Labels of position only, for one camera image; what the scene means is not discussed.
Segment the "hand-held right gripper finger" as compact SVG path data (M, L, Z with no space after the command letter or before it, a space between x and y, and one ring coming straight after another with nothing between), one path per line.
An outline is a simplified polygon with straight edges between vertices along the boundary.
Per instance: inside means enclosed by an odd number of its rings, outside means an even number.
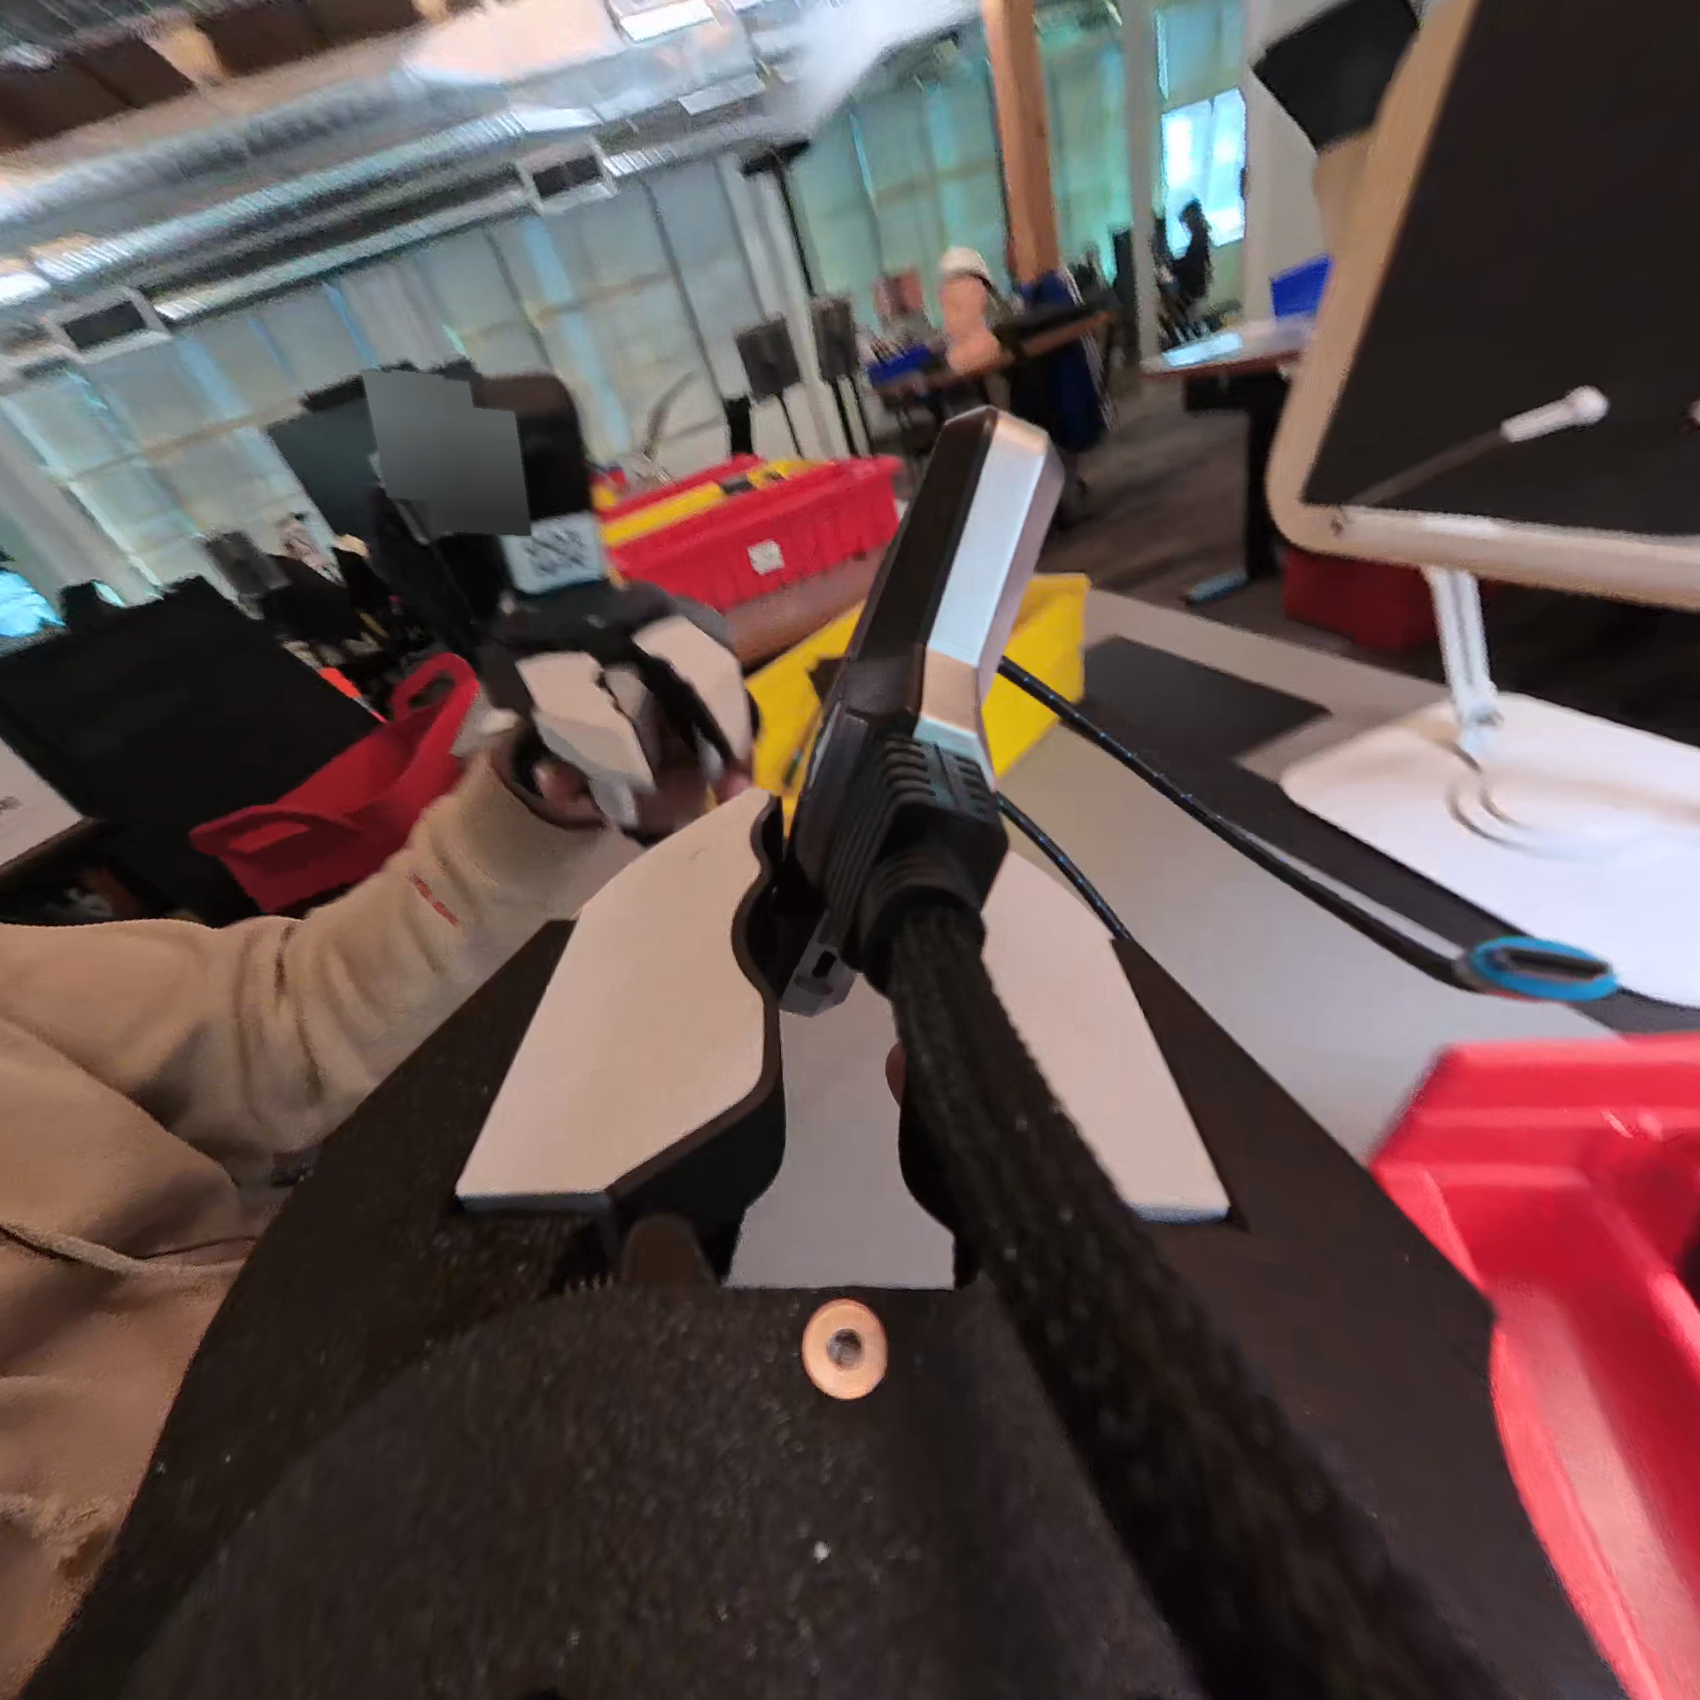
M778 1009L737 943L776 797L644 849L574 920L457 1183L467 1209L636 1203L778 1081Z

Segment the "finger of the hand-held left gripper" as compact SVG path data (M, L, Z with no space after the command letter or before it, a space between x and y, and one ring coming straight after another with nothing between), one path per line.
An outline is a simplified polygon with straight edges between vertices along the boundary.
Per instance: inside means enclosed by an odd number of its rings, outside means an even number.
M626 822L634 795L655 787L642 718L588 651L539 651L517 662L533 729L544 749L580 769L607 816Z
M644 685L703 772L749 774L755 711L733 649L688 616L645 623L631 643Z

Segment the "silver usb hub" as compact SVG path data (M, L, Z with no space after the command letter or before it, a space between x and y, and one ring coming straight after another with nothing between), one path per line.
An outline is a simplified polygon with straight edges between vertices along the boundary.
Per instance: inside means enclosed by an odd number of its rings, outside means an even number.
M779 1007L883 985L901 917L970 920L1007 858L986 697L1058 503L1050 436L951 417L823 697L769 901Z

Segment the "yellow plastic bin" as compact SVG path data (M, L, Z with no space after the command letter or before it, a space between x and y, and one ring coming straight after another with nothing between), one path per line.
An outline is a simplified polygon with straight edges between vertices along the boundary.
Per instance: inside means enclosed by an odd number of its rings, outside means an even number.
M1086 693L1086 604L1090 581L1081 574L1034 579L1017 615L1007 660L1029 670L1070 705ZM863 604L838 613L748 677L758 711L754 781L783 799L789 816L801 793L810 753L823 718L816 689L818 665L838 662L854 633ZM1057 714L1017 683L1001 677L983 705L993 769L998 777L1052 731Z

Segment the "red plastic bin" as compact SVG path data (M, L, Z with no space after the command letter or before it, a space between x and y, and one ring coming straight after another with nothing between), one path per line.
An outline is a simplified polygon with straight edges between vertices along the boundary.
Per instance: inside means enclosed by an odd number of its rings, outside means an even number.
M1698 1695L1698 1035L1441 1052L1370 1161L1494 1311L1505 1459L1628 1695Z

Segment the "person's left forearm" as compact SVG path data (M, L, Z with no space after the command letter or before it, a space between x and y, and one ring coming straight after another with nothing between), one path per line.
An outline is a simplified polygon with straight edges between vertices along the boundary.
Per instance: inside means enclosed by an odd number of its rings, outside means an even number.
M239 1183L297 1168L636 841L478 757L373 876L305 919L5 924L5 1203L115 1183L168 1135Z

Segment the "person's left hand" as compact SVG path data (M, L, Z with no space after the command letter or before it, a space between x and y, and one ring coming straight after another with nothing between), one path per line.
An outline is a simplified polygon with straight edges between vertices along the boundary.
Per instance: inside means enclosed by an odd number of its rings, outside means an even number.
M653 845L752 787L748 765L731 762L712 779L675 733L665 734L665 765L655 787L638 791L626 822L596 801L590 779L546 750L534 729L511 729L488 746L487 758L511 793L543 822L576 833L614 831Z

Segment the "red ribbed bin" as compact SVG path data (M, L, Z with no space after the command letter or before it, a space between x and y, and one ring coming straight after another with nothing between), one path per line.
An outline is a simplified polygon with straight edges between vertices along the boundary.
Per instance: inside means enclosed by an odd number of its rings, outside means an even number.
M906 462L740 455L602 511L621 581L731 611L848 560L883 555L901 526Z

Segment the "red tote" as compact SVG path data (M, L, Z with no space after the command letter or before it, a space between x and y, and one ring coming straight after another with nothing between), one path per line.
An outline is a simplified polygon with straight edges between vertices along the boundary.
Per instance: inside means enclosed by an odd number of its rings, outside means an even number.
M1416 651L1438 639L1432 589L1416 567L1285 544L1282 607L1289 621L1374 653Z
M390 714L286 797L190 830L270 914L284 914L371 879L412 838L435 799L462 779L462 724L481 685L456 653L439 653L393 692Z

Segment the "black panel on stand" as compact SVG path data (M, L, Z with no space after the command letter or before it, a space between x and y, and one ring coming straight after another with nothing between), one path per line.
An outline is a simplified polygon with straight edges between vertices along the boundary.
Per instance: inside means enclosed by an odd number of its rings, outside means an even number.
M858 387L858 324L853 302L843 293L818 293L810 299L816 367L832 392L845 442L850 455L867 457L867 415Z
M789 406L789 392L801 383L801 371L787 320L779 313L737 329L736 347L752 402L776 400L779 404L796 455L801 457L801 436Z

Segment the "black easel board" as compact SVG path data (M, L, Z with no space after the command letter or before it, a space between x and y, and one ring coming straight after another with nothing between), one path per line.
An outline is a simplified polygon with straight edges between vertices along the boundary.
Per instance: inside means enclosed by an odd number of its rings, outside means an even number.
M286 797L376 726L204 583L5 653L3 721L95 822L98 864L148 913L211 924L260 908L190 831Z

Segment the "wooden desk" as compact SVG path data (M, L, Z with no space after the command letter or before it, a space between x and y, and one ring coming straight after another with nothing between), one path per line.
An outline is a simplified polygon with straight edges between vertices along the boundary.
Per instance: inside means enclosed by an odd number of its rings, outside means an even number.
M989 349L970 353L961 369L950 361L945 341L934 338L873 361L864 375L876 400L897 420L898 454L908 462L923 462L957 404L989 399L994 379L1004 379L1022 420L1046 429L1057 424L1064 415L1055 379L1063 353L1094 346L1117 325L1120 310L1105 296L1074 306L1055 304L994 328Z

